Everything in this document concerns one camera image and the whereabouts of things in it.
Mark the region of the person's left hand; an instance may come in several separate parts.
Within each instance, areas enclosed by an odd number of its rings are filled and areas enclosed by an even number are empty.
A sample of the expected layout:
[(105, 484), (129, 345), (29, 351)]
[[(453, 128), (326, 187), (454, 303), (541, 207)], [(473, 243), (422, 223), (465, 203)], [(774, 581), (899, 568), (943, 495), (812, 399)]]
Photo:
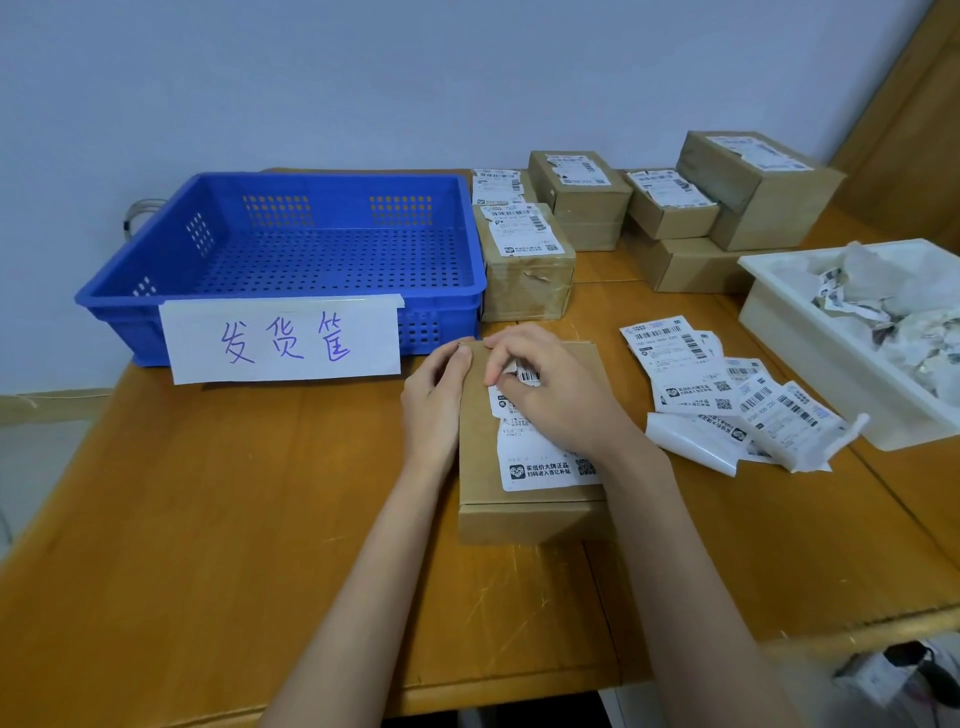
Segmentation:
[(405, 474), (439, 486), (452, 467), (459, 442), (459, 411), (450, 408), (450, 357), (473, 337), (441, 345), (405, 380), (401, 394)]

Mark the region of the person's right hand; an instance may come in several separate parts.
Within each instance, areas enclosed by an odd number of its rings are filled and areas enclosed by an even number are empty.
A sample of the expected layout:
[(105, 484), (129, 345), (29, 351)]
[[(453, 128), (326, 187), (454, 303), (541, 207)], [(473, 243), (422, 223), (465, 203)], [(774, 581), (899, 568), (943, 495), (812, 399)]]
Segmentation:
[(498, 386), (503, 373), (514, 373), (542, 387), (543, 401), (512, 403), (554, 445), (587, 458), (604, 483), (659, 480), (670, 473), (666, 454), (555, 334), (524, 322), (483, 342), (489, 349), (484, 383)]

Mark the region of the white barcode sticker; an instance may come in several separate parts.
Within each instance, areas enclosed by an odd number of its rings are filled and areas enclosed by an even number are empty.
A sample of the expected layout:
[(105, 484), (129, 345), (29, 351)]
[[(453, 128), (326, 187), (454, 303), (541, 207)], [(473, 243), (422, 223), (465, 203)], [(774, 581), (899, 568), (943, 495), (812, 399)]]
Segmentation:
[(496, 454), (508, 493), (599, 485), (594, 464), (550, 442), (499, 390), (488, 387), (491, 413), (498, 418)]

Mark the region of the brown cardboard parcel box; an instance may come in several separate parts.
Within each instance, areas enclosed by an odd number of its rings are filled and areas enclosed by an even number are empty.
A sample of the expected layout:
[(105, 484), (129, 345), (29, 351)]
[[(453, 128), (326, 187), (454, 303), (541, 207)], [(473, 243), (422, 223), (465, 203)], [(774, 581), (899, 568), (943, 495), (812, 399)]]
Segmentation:
[(484, 374), (490, 350), (469, 343), (473, 361), (463, 383), (459, 431), (459, 537), (471, 545), (545, 545), (610, 541), (615, 529), (601, 483), (504, 491), (497, 455), (499, 420)]

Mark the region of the person's right forearm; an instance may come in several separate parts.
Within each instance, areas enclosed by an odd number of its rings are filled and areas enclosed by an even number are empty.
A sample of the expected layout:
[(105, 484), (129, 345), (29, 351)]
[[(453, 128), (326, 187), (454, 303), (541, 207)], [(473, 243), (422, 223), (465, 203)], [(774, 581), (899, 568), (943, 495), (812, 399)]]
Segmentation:
[(641, 431), (598, 467), (670, 728), (803, 728), (693, 523), (666, 454)]

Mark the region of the person's left forearm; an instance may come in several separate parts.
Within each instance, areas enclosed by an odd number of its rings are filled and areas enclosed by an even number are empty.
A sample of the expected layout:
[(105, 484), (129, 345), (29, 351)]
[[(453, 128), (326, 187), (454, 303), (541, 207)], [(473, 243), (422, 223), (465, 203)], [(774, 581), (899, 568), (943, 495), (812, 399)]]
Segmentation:
[(379, 728), (452, 455), (404, 464), (314, 637), (257, 728)]

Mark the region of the blue perforated plastic basket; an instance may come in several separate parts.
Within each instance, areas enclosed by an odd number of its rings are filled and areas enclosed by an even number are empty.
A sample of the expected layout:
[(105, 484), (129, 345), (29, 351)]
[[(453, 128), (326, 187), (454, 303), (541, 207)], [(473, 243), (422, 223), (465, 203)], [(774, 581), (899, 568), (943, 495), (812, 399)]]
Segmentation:
[(169, 300), (398, 294), (402, 357), (480, 334), (485, 263), (464, 175), (190, 177), (83, 285), (142, 367), (170, 364)]

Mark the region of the white paper sign purple handwriting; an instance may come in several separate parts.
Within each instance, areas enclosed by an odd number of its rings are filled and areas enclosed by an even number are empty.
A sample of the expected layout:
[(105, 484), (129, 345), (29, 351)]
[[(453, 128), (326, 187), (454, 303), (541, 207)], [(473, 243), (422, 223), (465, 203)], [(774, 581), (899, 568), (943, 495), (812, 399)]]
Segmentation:
[(174, 384), (396, 375), (401, 295), (168, 300), (158, 311)]

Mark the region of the pile of white shipping labels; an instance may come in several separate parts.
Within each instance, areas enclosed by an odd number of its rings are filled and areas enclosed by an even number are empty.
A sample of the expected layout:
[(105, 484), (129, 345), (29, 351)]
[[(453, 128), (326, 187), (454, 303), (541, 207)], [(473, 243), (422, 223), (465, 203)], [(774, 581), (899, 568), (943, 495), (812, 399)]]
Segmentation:
[(789, 473), (829, 471), (870, 424), (847, 419), (796, 381), (778, 383), (759, 358), (728, 357), (718, 336), (683, 316), (620, 334), (651, 383), (646, 436), (667, 452), (734, 477), (742, 461)]

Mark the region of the group of labelled cardboard boxes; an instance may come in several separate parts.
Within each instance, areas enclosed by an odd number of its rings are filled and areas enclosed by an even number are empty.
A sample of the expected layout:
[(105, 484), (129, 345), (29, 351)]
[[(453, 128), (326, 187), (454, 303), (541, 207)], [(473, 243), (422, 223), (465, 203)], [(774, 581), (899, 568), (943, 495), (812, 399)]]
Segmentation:
[(756, 131), (691, 130), (673, 167), (618, 171), (593, 151), (476, 169), (487, 323), (558, 320), (583, 256), (617, 250), (655, 293), (739, 294), (741, 260), (800, 246), (844, 174)]

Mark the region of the white plastic tray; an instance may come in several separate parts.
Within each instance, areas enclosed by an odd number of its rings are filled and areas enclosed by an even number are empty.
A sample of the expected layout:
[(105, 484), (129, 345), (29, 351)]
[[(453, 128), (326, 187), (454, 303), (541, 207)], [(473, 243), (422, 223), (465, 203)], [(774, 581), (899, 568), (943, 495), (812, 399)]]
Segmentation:
[(960, 407), (944, 403), (866, 343), (843, 332), (794, 286), (801, 273), (839, 266), (843, 247), (742, 256), (754, 282), (739, 322), (839, 415), (866, 414), (861, 436), (893, 452), (960, 435)]

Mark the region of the heap of crumpled paper scraps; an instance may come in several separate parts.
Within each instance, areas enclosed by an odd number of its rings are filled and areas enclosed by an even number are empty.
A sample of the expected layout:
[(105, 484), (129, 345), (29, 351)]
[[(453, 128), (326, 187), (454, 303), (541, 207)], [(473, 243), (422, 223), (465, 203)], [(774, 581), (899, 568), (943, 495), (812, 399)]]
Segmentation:
[(932, 249), (906, 261), (859, 242), (815, 275), (810, 303), (944, 405), (960, 409), (960, 264)]

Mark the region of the wooden door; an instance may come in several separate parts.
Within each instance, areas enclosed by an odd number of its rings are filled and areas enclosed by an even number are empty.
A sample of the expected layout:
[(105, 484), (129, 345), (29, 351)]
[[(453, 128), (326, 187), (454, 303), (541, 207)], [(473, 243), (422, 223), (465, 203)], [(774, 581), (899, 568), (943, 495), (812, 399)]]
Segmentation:
[(960, 0), (933, 0), (830, 165), (843, 212), (960, 256)]

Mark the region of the white and black bag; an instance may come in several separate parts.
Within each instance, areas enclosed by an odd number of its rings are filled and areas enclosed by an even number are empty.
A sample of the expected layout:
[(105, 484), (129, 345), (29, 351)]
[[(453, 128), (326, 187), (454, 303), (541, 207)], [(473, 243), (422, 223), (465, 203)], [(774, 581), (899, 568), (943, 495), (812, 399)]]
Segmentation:
[(942, 711), (960, 715), (960, 657), (932, 638), (856, 653), (831, 680), (885, 710), (916, 706), (928, 710), (932, 722)]

